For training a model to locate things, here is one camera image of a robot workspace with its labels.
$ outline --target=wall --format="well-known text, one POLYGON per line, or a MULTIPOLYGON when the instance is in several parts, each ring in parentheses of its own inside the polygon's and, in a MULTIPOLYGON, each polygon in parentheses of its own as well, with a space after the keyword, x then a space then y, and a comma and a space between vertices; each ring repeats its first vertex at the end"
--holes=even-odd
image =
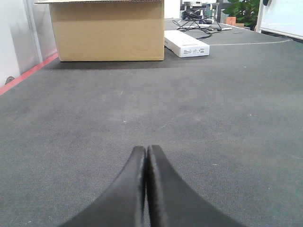
POLYGON ((0 87, 56 52, 48 6, 34 2, 1 2, 0 87))
POLYGON ((303 0, 270 0, 267 6, 261 1, 257 31, 268 31, 303 39, 303 0))

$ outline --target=potted plant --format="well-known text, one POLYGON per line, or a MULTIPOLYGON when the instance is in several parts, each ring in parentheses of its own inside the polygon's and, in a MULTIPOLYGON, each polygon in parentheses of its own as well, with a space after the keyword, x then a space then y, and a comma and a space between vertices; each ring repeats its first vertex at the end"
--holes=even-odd
POLYGON ((245 26, 255 29, 258 19, 260 0, 228 0, 231 3, 223 13, 230 17, 236 17, 237 23, 244 23, 245 26))

